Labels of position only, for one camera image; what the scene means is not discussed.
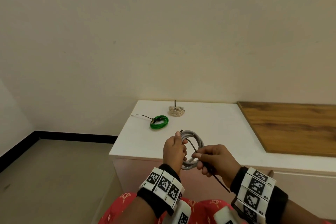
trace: coiled gray cable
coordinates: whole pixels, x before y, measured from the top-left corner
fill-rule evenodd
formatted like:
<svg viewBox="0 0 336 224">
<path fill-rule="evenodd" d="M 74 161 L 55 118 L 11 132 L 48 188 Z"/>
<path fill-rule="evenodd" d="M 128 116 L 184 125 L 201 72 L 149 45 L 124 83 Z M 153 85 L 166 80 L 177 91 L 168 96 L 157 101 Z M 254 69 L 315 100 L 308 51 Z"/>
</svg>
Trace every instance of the coiled gray cable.
<svg viewBox="0 0 336 224">
<path fill-rule="evenodd" d="M 184 130 L 181 132 L 181 138 L 182 138 L 182 141 L 184 139 L 187 139 L 191 146 L 194 148 L 194 150 L 196 151 L 195 147 L 193 146 L 193 144 L 191 143 L 191 141 L 188 139 L 189 137 L 193 137 L 195 138 L 195 140 L 197 141 L 197 144 L 198 144 L 198 149 L 204 147 L 204 143 L 202 141 L 202 139 L 194 132 L 194 131 L 191 131 L 191 130 Z M 190 170 L 194 167 L 197 166 L 197 161 L 194 161 L 194 158 L 190 158 L 188 159 L 187 161 L 183 161 L 183 166 L 182 166 L 182 170 Z"/>
</svg>

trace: wooden board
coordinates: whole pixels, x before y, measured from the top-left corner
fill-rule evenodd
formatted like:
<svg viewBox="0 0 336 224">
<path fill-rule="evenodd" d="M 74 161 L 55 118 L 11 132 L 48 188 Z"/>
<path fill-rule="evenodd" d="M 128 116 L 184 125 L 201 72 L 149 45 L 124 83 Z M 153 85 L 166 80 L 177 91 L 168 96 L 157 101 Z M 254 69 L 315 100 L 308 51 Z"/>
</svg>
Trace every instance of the wooden board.
<svg viewBox="0 0 336 224">
<path fill-rule="evenodd" d="M 336 105 L 237 104 L 266 152 L 336 157 Z"/>
</svg>

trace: white table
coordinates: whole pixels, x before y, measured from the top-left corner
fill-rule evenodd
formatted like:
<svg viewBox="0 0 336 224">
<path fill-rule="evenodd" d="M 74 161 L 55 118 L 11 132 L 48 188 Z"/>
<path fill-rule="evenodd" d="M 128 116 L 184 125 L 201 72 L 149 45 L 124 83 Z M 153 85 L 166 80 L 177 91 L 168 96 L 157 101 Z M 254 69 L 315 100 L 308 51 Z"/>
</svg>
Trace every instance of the white table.
<svg viewBox="0 0 336 224">
<path fill-rule="evenodd" d="M 192 130 L 205 145 L 224 144 L 241 165 L 264 173 L 274 170 L 277 185 L 292 200 L 322 218 L 336 219 L 336 158 L 266 153 L 236 104 L 178 102 L 185 108 L 181 117 L 169 116 L 170 105 L 173 102 L 139 100 L 132 115 L 166 115 L 168 125 L 152 130 L 148 118 L 130 116 L 111 149 L 124 192 L 136 192 L 152 168 L 162 163 L 167 138 L 177 130 Z M 190 156 L 193 149 L 189 144 L 187 150 Z M 184 196 L 192 200 L 220 198 L 230 202 L 234 197 L 197 169 L 181 171 L 181 181 Z"/>
</svg>

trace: tiled floor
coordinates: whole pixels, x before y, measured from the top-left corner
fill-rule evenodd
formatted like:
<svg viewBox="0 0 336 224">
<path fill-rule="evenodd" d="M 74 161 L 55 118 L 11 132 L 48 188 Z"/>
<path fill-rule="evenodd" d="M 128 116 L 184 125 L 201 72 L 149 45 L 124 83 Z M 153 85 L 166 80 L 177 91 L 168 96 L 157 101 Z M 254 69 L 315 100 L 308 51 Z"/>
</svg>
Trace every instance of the tiled floor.
<svg viewBox="0 0 336 224">
<path fill-rule="evenodd" d="M 0 223 L 96 223 L 122 193 L 111 147 L 39 140 L 0 173 Z"/>
</svg>

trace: hand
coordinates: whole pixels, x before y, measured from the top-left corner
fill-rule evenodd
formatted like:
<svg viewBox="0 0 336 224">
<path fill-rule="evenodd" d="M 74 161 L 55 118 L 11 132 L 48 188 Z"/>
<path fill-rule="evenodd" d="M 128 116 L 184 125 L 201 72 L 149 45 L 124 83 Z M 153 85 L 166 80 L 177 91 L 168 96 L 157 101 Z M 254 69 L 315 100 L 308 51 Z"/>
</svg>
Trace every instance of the hand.
<svg viewBox="0 0 336 224">
<path fill-rule="evenodd" d="M 185 146 L 187 142 L 184 139 L 182 143 L 181 134 L 177 131 L 175 136 L 167 139 L 163 147 L 163 163 L 173 168 L 178 175 L 180 175 L 183 160 L 187 160 L 187 147 Z"/>
<path fill-rule="evenodd" d="M 202 169 L 203 175 L 210 177 L 212 174 L 204 167 L 202 161 L 212 165 L 215 168 L 214 175 L 220 175 L 228 187 L 231 186 L 234 177 L 241 168 L 228 149 L 221 144 L 204 146 L 191 156 L 200 160 L 197 163 L 197 169 Z"/>
</svg>

